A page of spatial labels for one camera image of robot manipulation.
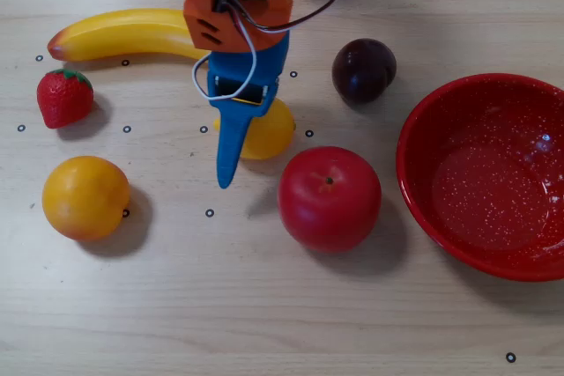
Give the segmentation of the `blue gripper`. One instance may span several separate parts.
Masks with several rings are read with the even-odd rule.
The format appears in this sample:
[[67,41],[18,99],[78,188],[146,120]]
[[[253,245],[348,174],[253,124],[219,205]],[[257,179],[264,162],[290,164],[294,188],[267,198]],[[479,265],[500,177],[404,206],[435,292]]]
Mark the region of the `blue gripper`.
[[256,67],[238,96],[219,100],[229,89],[237,90],[247,79],[253,62],[250,53],[212,52],[207,75],[210,103],[219,110],[219,144],[217,179],[221,188],[227,188],[240,159],[243,143],[251,121],[269,111],[278,92],[278,76],[284,69],[289,48],[286,33],[274,46],[256,52]]

